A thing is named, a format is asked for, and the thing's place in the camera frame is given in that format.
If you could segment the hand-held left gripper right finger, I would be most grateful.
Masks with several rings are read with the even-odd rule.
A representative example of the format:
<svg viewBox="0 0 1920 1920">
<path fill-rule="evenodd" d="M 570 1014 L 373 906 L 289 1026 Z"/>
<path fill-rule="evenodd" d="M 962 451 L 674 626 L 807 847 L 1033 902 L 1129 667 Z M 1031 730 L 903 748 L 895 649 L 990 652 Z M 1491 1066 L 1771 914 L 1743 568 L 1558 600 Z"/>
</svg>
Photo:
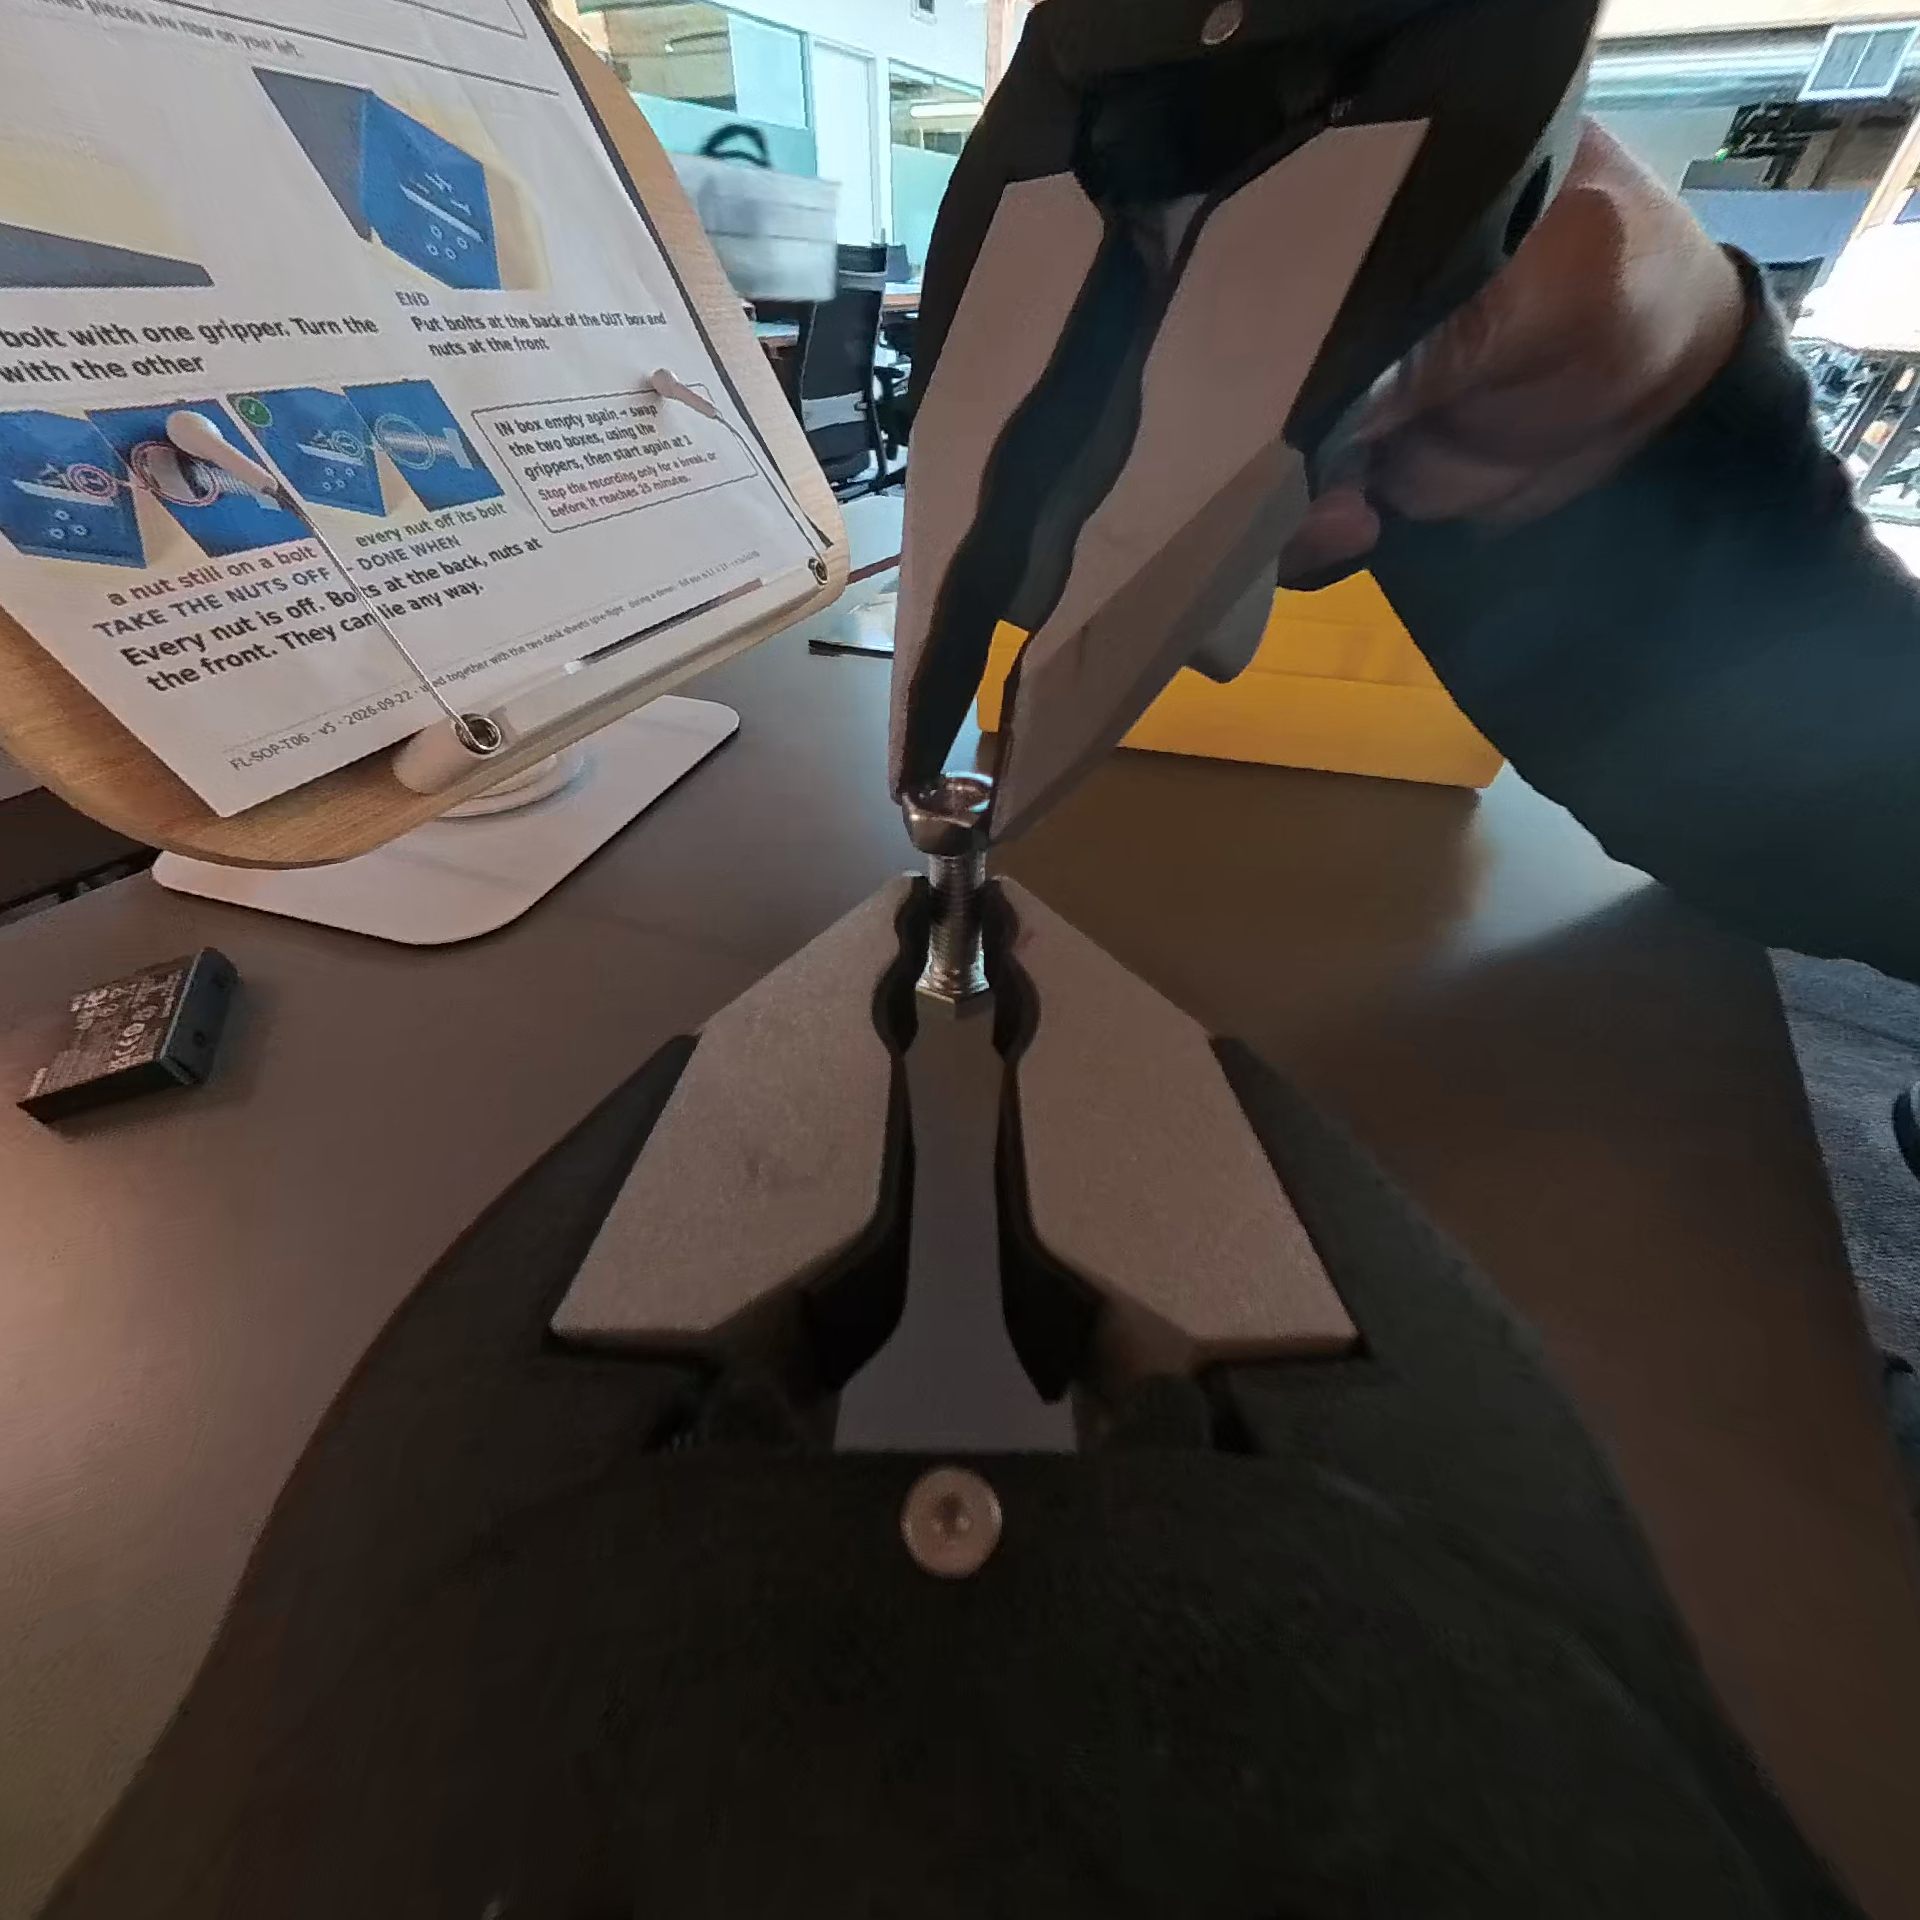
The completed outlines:
<svg viewBox="0 0 1920 1920">
<path fill-rule="evenodd" d="M 1354 1353 L 1209 1032 L 1018 883 L 992 897 L 999 1302 L 1029 1384 L 1114 1403 Z"/>
</svg>

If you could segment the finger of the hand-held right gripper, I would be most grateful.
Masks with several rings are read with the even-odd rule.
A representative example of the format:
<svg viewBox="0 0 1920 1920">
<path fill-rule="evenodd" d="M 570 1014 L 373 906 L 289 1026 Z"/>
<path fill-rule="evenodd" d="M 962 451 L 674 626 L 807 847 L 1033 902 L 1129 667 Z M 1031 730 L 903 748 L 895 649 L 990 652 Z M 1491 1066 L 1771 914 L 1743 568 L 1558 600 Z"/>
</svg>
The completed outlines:
<svg viewBox="0 0 1920 1920">
<path fill-rule="evenodd" d="M 1008 184 L 969 263 L 962 210 L 952 184 L 918 313 L 888 780 L 951 769 L 1008 624 L 992 809 L 1055 809 L 1189 659 L 1189 506 L 1144 447 L 1189 200 Z"/>
<path fill-rule="evenodd" d="M 1181 673 L 1229 684 L 1301 528 L 1286 420 L 1427 122 L 1309 138 L 1194 223 L 1144 350 L 1138 425 L 1003 690 L 990 840 L 1072 792 Z"/>
</svg>

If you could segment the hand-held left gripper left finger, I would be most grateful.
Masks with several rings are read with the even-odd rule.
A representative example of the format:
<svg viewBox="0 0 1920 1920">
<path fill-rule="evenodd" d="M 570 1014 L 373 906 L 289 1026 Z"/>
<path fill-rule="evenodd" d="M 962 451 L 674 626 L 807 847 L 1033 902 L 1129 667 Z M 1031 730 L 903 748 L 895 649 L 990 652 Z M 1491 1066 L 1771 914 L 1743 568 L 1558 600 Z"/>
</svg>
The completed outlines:
<svg viewBox="0 0 1920 1920">
<path fill-rule="evenodd" d="M 550 1320 L 833 1398 L 904 1306 L 921 888 L 890 879 L 689 1043 Z"/>
</svg>

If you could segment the silver bolt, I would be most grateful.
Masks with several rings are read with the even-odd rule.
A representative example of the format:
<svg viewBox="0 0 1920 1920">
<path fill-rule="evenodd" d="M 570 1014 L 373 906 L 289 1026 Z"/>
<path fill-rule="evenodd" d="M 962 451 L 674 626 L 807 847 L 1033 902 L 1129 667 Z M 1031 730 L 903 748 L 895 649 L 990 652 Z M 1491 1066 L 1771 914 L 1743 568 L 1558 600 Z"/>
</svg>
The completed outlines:
<svg viewBox="0 0 1920 1920">
<path fill-rule="evenodd" d="M 983 967 L 987 974 L 979 902 L 987 888 L 992 802 L 994 783 L 979 774 L 937 776 L 899 795 L 907 841 L 926 862 L 926 963 L 941 969 Z"/>
</svg>

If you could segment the person's right forearm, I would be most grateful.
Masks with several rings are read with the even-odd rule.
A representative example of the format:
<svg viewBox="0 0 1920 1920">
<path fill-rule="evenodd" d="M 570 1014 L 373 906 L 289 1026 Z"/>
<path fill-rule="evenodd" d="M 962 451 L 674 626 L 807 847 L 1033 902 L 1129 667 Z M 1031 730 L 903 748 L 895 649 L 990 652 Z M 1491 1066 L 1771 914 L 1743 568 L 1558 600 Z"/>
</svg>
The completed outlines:
<svg viewBox="0 0 1920 1920">
<path fill-rule="evenodd" d="M 1371 572 L 1477 732 L 1769 946 L 1918 979 L 1918 588 L 1823 448 L 1750 259 L 1727 366 L 1617 476 Z"/>
</svg>

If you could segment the person's right hand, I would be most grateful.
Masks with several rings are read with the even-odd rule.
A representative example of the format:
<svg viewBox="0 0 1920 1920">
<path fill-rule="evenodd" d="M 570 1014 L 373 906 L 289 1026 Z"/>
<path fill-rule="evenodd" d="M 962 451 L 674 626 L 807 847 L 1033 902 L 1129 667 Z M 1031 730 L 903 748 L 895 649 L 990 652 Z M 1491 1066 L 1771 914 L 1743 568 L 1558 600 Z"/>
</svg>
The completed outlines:
<svg viewBox="0 0 1920 1920">
<path fill-rule="evenodd" d="M 1386 522 L 1511 530 L 1594 490 L 1733 356 L 1741 274 L 1592 119 L 1536 226 L 1359 408 L 1350 459 L 1280 553 L 1280 588 L 1368 560 Z"/>
</svg>

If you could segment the black office chair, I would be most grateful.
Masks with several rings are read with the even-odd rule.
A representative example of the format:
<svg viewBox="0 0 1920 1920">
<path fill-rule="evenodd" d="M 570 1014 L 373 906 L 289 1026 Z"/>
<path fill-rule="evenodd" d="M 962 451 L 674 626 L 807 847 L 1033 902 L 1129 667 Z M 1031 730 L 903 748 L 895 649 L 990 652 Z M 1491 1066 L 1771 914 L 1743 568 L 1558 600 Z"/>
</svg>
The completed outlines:
<svg viewBox="0 0 1920 1920">
<path fill-rule="evenodd" d="M 803 306 L 794 404 L 807 447 L 835 497 L 904 480 L 907 369 L 879 361 L 883 246 L 838 246 L 832 296 Z"/>
</svg>

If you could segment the grey bag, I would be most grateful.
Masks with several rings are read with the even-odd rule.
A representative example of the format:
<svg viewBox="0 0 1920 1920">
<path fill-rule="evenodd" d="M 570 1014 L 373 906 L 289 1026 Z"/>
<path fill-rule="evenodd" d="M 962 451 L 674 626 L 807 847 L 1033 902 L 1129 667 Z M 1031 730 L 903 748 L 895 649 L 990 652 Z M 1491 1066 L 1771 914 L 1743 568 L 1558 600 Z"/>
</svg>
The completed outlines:
<svg viewBox="0 0 1920 1920">
<path fill-rule="evenodd" d="M 838 184 L 776 168 L 765 134 L 746 122 L 721 124 L 671 166 L 743 303 L 833 300 Z"/>
</svg>

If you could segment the white stand base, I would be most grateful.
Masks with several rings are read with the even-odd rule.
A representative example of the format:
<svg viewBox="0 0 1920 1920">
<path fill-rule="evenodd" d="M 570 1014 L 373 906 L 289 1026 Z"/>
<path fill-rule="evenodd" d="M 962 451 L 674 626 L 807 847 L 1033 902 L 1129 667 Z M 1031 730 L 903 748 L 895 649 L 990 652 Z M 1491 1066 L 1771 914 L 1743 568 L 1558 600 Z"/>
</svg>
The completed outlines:
<svg viewBox="0 0 1920 1920">
<path fill-rule="evenodd" d="M 151 876 L 175 897 L 383 945 L 466 945 L 527 914 L 735 732 L 733 708 L 667 696 L 366 856 L 299 872 L 160 856 Z"/>
</svg>

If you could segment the yellow plastic box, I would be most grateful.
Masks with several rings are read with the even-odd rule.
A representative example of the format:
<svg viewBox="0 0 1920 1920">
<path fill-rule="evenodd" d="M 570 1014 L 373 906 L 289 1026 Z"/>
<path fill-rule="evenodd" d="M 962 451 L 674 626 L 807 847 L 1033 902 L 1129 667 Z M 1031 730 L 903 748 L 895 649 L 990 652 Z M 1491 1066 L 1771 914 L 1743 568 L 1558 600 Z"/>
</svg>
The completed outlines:
<svg viewBox="0 0 1920 1920">
<path fill-rule="evenodd" d="M 1503 769 L 1368 572 L 1311 593 L 1277 591 L 1234 682 L 1185 667 L 1119 745 L 1462 788 L 1483 788 Z"/>
</svg>

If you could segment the black battery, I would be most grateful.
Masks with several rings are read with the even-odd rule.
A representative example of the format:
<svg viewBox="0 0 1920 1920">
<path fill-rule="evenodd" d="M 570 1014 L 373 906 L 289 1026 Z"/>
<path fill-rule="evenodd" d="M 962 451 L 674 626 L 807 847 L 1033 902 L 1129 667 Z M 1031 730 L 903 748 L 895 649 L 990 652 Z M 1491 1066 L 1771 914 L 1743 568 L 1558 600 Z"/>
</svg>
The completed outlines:
<svg viewBox="0 0 1920 1920">
<path fill-rule="evenodd" d="M 221 1057 L 240 990 L 232 960 L 199 950 L 85 990 L 67 1032 L 35 1071 L 18 1108 L 41 1124 L 201 1089 Z"/>
</svg>

